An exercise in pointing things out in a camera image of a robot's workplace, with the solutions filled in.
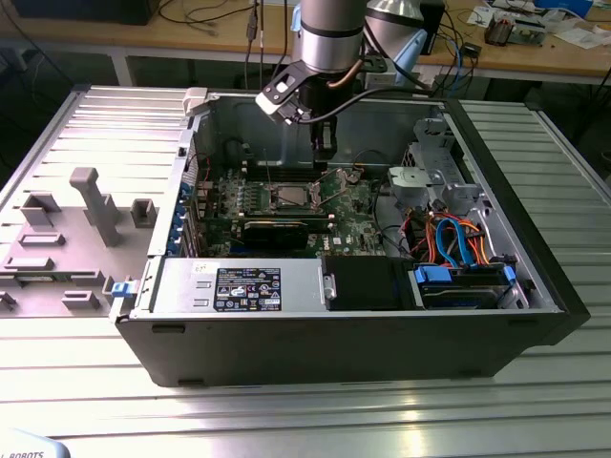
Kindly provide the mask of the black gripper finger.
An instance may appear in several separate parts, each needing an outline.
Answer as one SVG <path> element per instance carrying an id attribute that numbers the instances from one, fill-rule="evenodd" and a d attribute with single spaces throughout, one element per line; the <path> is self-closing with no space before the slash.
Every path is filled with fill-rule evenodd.
<path id="1" fill-rule="evenodd" d="M 329 118 L 310 125 L 310 145 L 314 161 L 330 161 L 337 153 L 337 119 Z"/>

